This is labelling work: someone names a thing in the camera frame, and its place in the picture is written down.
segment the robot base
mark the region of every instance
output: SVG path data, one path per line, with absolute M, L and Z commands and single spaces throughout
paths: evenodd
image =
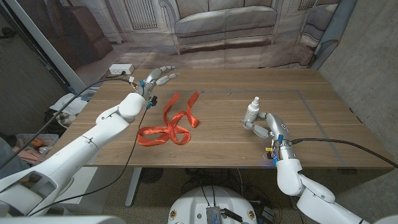
M 206 208 L 208 208 L 208 204 L 206 199 L 209 201 L 211 207 L 218 206 L 220 209 L 227 208 L 241 216 L 245 224 L 257 224 L 257 219 L 255 217 L 252 219 L 248 215 L 249 212 L 254 211 L 254 209 L 244 197 L 224 187 L 213 186 L 213 188 L 215 198 L 211 186 L 203 186 L 203 191 L 201 187 L 198 187 L 190 190 L 177 199 L 170 209 L 168 224 L 207 224 Z M 230 217 L 222 218 L 221 222 L 222 224 L 240 223 Z

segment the table top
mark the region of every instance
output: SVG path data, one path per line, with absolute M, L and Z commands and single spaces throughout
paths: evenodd
M 150 70 L 135 70 L 135 80 Z M 330 138 L 355 142 L 389 159 L 378 140 L 352 113 L 328 82 L 310 69 L 194 69 L 176 70 L 181 75 L 164 86 L 155 87 L 158 105 L 149 109 L 141 127 L 165 126 L 163 108 L 175 92 L 181 97 L 167 117 L 187 109 L 195 91 L 200 93 L 192 107 L 200 120 L 193 128 L 184 116 L 179 126 L 187 128 L 190 142 L 177 145 L 171 140 L 158 146 L 136 144 L 130 166 L 136 167 L 242 167 L 270 168 L 265 147 L 271 140 L 244 129 L 240 120 L 255 96 L 260 111 L 278 115 L 289 129 L 290 138 Z M 117 105 L 132 88 L 125 82 L 103 83 L 87 106 L 60 138 L 48 156 L 95 125 L 104 110 Z M 123 166 L 130 154 L 143 113 L 117 140 L 102 148 L 87 165 Z M 266 127 L 265 122 L 256 124 Z M 154 139 L 159 134 L 146 135 Z M 353 146 L 328 142 L 301 142 L 294 152 L 303 167 L 389 169 L 388 163 Z

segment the red strap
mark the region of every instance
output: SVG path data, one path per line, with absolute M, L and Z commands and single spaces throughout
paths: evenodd
M 167 140 L 169 140 L 169 138 L 175 144 L 185 144 L 189 142 L 189 140 L 191 139 L 191 134 L 187 129 L 177 126 L 177 123 L 178 121 L 181 120 L 181 118 L 184 115 L 186 115 L 192 127 L 195 128 L 198 126 L 199 120 L 193 117 L 191 111 L 191 107 L 193 106 L 198 97 L 199 93 L 195 92 L 188 100 L 187 111 L 179 111 L 177 114 L 174 115 L 173 119 L 169 122 L 167 121 L 167 112 L 169 112 L 170 107 L 180 98 L 180 95 L 178 93 L 175 93 L 174 96 L 171 98 L 171 100 L 166 104 L 163 110 L 163 120 L 164 123 L 166 124 L 166 127 L 141 128 L 140 130 L 138 130 L 137 142 L 139 144 L 142 144 L 143 146 L 155 146 L 158 144 L 163 144 Z M 155 140 L 151 140 L 143 136 L 144 134 L 157 134 L 157 133 L 163 133 L 163 134 L 157 137 Z M 184 137 L 182 138 L 181 141 L 177 141 L 177 137 L 175 136 L 175 134 L 180 134 L 180 133 L 184 133 Z

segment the white power strip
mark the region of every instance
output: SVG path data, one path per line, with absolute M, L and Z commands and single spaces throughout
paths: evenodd
M 132 71 L 134 71 L 134 66 L 132 64 L 113 64 L 109 71 L 112 75 L 120 75 L 123 71 L 126 72 L 126 75 L 131 75 Z

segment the white spray bottle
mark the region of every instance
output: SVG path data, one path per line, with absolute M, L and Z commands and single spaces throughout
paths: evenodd
M 253 123 L 259 113 L 259 100 L 258 96 L 254 97 L 253 102 L 248 106 L 248 110 L 246 111 L 246 115 L 244 115 L 244 120 L 250 123 Z

